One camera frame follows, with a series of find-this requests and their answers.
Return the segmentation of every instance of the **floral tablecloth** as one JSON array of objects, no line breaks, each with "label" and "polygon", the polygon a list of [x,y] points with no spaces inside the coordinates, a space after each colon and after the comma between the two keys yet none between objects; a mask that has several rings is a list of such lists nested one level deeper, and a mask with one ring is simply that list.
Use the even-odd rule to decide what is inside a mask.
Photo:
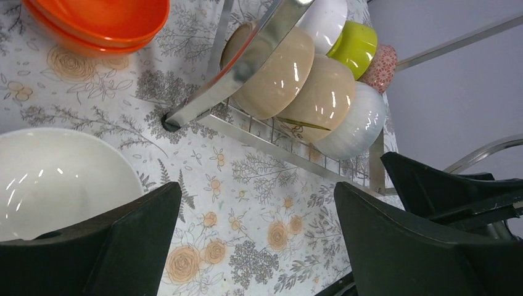
[{"label": "floral tablecloth", "polygon": [[[366,1],[349,1],[349,18],[369,23]],[[229,34],[269,4],[237,0]],[[56,46],[18,1],[0,2],[0,133],[80,130],[119,149],[146,191],[180,183],[183,202],[158,295],[314,295],[351,270],[334,184],[196,122],[177,133],[160,125],[208,79],[222,5],[173,1],[168,23],[146,48],[93,60]],[[396,150],[390,120],[385,150]],[[349,165],[347,175],[368,185],[368,155]],[[397,198],[384,200],[401,207]]]}]

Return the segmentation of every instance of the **black rubber foot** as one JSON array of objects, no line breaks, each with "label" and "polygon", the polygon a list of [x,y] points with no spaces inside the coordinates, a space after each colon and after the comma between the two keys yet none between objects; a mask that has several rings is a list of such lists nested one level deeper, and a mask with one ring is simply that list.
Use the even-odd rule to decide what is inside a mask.
[{"label": "black rubber foot", "polygon": [[170,123],[167,123],[166,119],[167,119],[167,114],[165,114],[165,115],[162,117],[162,126],[163,126],[163,128],[164,128],[166,131],[175,132],[175,131],[178,131],[178,130],[180,129],[180,127],[177,126],[177,125],[172,125],[172,124],[170,124]]}]

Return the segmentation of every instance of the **orange bowl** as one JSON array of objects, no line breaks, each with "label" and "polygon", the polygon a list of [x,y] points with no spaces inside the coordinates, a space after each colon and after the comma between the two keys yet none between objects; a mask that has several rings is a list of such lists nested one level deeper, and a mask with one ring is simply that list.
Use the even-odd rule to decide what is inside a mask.
[{"label": "orange bowl", "polygon": [[169,0],[29,0],[68,34],[104,47],[151,40],[169,16]]},{"label": "orange bowl", "polygon": [[61,30],[58,26],[46,19],[30,2],[30,0],[22,0],[22,4],[25,6],[29,14],[36,20],[38,25],[56,42],[61,46],[82,54],[88,57],[97,57],[101,59],[117,58],[127,56],[135,51],[140,50],[142,47],[147,45],[151,40],[146,40],[142,44],[138,44],[132,47],[116,48],[116,47],[100,47],[96,44],[87,43],[86,41],[80,40],[71,36],[67,32]]}]

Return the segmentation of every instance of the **dishware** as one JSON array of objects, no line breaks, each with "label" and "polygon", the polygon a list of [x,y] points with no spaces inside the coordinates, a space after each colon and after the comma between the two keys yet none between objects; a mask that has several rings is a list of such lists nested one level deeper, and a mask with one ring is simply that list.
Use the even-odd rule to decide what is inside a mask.
[{"label": "dishware", "polygon": [[314,146],[333,159],[356,157],[374,143],[383,129],[386,113],[383,97],[372,87],[357,81],[356,99],[351,101],[343,123]]},{"label": "dishware", "polygon": [[352,72],[340,62],[316,54],[302,90],[275,121],[290,136],[314,143],[343,122],[355,93]]},{"label": "dishware", "polygon": [[100,47],[144,44],[162,29],[169,0],[29,0],[68,35]]},{"label": "dishware", "polygon": [[143,195],[133,167],[100,139],[69,129],[0,135],[0,241],[38,236]]},{"label": "dishware", "polygon": [[296,26],[312,37],[316,54],[326,55],[342,33],[347,11],[346,0],[316,0]]},{"label": "dishware", "polygon": [[123,57],[140,50],[152,40],[151,38],[150,40],[146,40],[143,44],[127,48],[100,47],[75,38],[74,36],[62,31],[58,26],[46,19],[29,0],[22,0],[22,4],[25,6],[27,11],[29,11],[29,14],[34,18],[34,20],[36,20],[40,28],[52,39],[61,46],[84,56],[101,59]]},{"label": "dishware", "polygon": [[373,28],[347,20],[327,56],[349,67],[354,79],[358,80],[371,64],[376,47],[377,34]]},{"label": "dishware", "polygon": [[383,94],[394,77],[397,62],[398,56],[394,47],[380,44],[377,46],[371,65],[359,81],[372,86],[380,94]]},{"label": "dishware", "polygon": [[[256,24],[257,21],[248,22],[236,29],[223,50],[222,68],[241,50]],[[302,29],[294,27],[259,71],[231,97],[254,118],[271,118],[285,109],[300,92],[313,60],[314,41]]]}]

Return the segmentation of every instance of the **green bowl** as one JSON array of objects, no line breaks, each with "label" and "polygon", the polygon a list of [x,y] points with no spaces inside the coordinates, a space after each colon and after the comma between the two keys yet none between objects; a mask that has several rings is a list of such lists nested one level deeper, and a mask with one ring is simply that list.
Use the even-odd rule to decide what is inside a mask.
[{"label": "green bowl", "polygon": [[377,34],[374,29],[351,20],[345,22],[342,34],[327,56],[346,65],[359,79],[376,53]]}]

